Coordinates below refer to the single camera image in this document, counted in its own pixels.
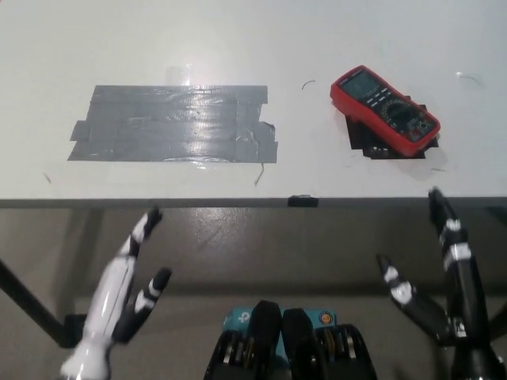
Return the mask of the white and black left hand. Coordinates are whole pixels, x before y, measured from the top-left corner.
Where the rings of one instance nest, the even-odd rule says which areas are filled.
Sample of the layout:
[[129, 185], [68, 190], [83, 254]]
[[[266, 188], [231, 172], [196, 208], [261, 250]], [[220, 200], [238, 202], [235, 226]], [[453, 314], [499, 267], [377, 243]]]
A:
[[150, 316], [170, 281], [169, 268], [160, 268], [134, 302], [129, 299], [140, 247], [161, 221], [162, 212], [156, 207], [143, 214], [106, 265], [86, 316], [83, 343], [95, 342], [104, 347], [126, 344]]

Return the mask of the black right hand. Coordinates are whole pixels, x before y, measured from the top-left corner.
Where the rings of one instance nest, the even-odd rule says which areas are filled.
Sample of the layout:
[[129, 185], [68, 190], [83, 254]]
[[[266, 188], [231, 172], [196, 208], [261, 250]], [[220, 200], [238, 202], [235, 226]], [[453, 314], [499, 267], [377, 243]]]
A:
[[467, 228], [439, 188], [428, 194], [430, 221], [441, 247], [447, 307], [422, 294], [392, 264], [376, 256], [391, 301], [441, 346], [488, 347], [492, 340], [482, 280]]

